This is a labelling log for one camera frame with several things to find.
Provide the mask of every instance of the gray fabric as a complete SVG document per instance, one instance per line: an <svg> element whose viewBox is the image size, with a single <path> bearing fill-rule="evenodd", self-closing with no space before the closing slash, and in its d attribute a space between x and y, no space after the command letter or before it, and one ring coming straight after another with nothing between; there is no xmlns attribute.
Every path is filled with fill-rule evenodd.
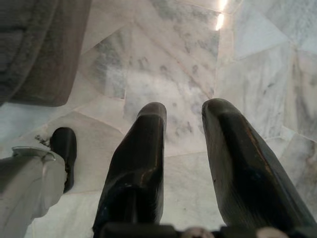
<svg viewBox="0 0 317 238"><path fill-rule="evenodd" d="M20 11L13 4L5 4L4 10L16 13L19 26L0 27L1 35L22 30L23 38L20 44L5 44L5 53L1 53L0 105L11 100L61 106L67 102L75 78L91 0L12 2L20 5Z"/></svg>
<svg viewBox="0 0 317 238"><path fill-rule="evenodd" d="M23 31L18 47L2 45L0 68L0 105L7 101L25 81L40 51L48 27L52 21L58 0L1 0L0 34ZM3 55L14 55L3 61Z"/></svg>
<svg viewBox="0 0 317 238"><path fill-rule="evenodd" d="M16 147L0 160L0 237L23 238L63 194L64 160L52 151Z"/></svg>

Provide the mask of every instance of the gray trouser leg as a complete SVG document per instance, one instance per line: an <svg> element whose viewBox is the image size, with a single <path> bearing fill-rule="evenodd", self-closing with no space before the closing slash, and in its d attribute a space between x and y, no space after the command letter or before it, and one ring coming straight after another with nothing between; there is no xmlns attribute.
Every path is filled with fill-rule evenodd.
<svg viewBox="0 0 317 238"><path fill-rule="evenodd" d="M34 218L47 213L63 194L64 160L52 151L13 148L0 160L0 237L22 238Z"/></svg>

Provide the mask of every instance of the marble floor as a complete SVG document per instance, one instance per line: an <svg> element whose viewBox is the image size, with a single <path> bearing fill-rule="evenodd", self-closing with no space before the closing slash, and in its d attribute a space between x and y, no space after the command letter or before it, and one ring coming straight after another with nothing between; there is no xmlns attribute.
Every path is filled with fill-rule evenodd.
<svg viewBox="0 0 317 238"><path fill-rule="evenodd" d="M201 106L232 102L317 219L317 0L93 0L78 73L58 108L0 108L0 156L78 137L75 186L26 238L91 238L112 154L148 102L167 108L164 213L176 228L223 223Z"/></svg>

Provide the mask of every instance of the dark cloth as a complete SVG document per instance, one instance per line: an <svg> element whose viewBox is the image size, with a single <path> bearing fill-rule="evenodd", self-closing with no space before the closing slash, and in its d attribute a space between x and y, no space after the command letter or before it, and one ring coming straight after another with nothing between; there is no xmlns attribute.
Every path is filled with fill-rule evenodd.
<svg viewBox="0 0 317 238"><path fill-rule="evenodd" d="M76 74L91 0L1 0L0 104L61 106Z"/></svg>

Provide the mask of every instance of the person's foot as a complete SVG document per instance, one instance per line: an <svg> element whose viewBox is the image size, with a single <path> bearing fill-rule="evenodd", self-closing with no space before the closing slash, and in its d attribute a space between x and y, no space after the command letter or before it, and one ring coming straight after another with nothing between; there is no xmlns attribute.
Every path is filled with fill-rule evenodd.
<svg viewBox="0 0 317 238"><path fill-rule="evenodd" d="M77 157L77 142L74 131L68 127L56 129L50 139L51 150L65 160L67 179L64 193L74 185L74 164Z"/></svg>

